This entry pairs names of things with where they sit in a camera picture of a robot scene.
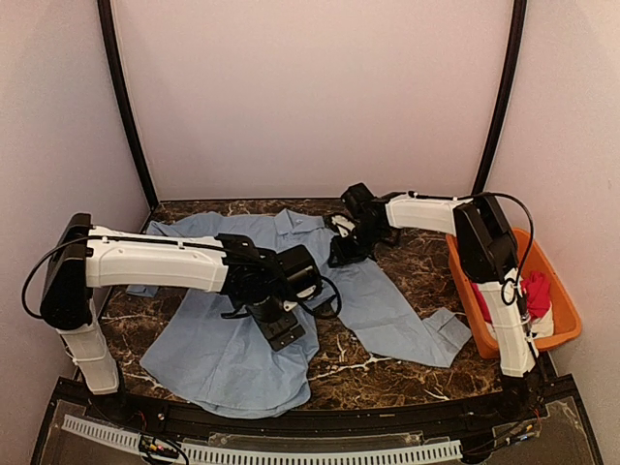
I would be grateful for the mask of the light blue shirt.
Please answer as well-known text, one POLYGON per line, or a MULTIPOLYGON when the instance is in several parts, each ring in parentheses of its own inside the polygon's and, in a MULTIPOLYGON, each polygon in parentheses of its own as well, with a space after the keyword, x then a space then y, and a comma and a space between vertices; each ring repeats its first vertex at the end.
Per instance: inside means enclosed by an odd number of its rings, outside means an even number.
MULTIPOLYGON (((185 237, 241 234, 256 246, 276 252, 305 246, 342 296, 340 321, 374 355, 448 368, 471 336, 470 329, 446 308, 421 319, 371 260, 329 267, 333 233, 317 216, 288 209, 274 216, 225 217, 209 212, 171 225, 152 222, 146 231, 185 237)), ((221 417, 277 417, 307 402, 311 396, 308 366, 320 349, 315 320, 296 308, 294 314, 305 333, 274 352, 253 320, 222 318, 232 309, 224 295, 188 290, 163 333, 141 358, 141 367, 175 395, 221 417)))

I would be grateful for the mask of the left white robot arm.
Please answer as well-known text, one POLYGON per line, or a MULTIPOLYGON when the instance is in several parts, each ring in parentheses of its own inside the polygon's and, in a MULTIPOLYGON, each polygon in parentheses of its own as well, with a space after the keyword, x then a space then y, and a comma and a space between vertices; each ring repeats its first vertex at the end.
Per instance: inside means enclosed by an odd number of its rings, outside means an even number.
POLYGON ((252 318, 274 351, 304 331, 291 314, 318 295, 323 278, 306 247, 282 252, 247 236, 219 233, 165 237, 110 230, 88 213, 69 221, 55 248, 38 262, 46 268, 34 318, 61 336, 88 390, 116 422, 137 413, 136 399, 121 388, 121 373, 102 333, 92 301, 98 288, 144 285, 225 295, 228 319, 252 318))

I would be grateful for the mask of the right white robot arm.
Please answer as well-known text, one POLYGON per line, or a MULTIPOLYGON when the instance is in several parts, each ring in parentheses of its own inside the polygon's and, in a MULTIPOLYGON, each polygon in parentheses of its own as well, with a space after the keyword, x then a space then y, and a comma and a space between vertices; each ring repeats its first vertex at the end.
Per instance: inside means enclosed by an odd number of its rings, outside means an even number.
POLYGON ((526 296, 520 287, 528 255, 518 251, 501 199, 521 203, 512 195, 494 192, 441 197, 409 191, 377 197, 365 184, 355 184, 341 197, 345 212, 325 218, 336 234, 328 264, 339 267, 369 259, 377 244, 396 245, 403 229, 454 236, 461 270, 478 286, 487 304, 501 371, 510 378, 523 378, 538 361, 526 296))

